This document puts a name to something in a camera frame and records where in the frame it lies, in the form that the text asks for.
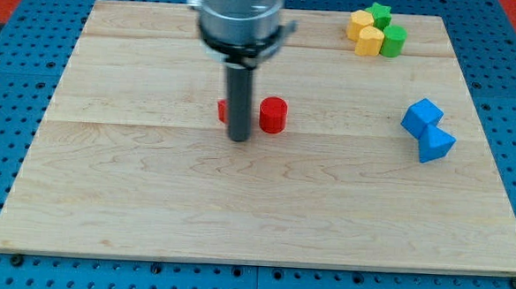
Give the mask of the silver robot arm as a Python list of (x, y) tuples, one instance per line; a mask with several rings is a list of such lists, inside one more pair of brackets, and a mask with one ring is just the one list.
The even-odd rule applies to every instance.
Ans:
[(234, 69), (253, 70), (275, 56), (298, 29), (281, 23), (285, 0), (186, 0), (198, 12), (199, 38), (210, 57)]

